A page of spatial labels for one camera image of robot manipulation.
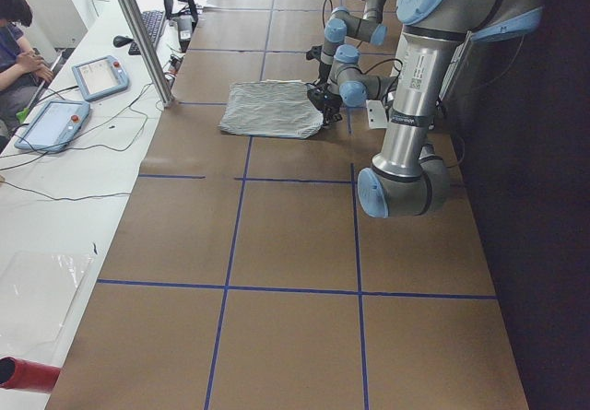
brown table surface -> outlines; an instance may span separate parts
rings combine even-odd
[[[458,168],[441,211],[374,219],[365,110],[307,140],[219,131],[231,83],[316,79],[323,1],[209,0],[48,409],[527,408]],[[394,3],[362,67],[395,53]]]

metal pole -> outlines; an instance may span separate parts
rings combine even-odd
[[[162,100],[162,104],[165,108],[169,107],[174,100],[170,86],[164,73],[162,72],[161,66],[156,55],[156,49],[151,43],[148,37],[148,31],[144,25],[143,19],[141,18],[141,12],[139,12],[139,6],[137,6],[136,0],[118,0],[125,20],[129,25],[129,29],[133,34],[133,38],[139,46],[139,51],[146,64],[149,76],[158,91],[159,97]]]

computer mouse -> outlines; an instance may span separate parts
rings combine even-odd
[[[124,35],[117,35],[114,39],[112,39],[112,44],[115,48],[121,48],[126,44],[132,42],[133,39],[131,37],[125,37]]]

tablet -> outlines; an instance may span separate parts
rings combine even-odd
[[[89,114],[90,105],[85,101],[48,101],[19,137],[15,147],[59,152],[72,141]]]
[[[129,87],[129,77],[111,55],[72,66],[82,97],[86,101],[102,99]]]

black keyboard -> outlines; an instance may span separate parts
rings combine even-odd
[[[144,25],[146,25],[147,35],[154,48],[156,48],[158,46],[158,40],[162,35],[164,23],[166,22],[164,11],[144,11],[141,13],[141,18],[144,20]],[[133,41],[131,46],[129,46],[129,55],[139,54],[141,54],[139,46]]]

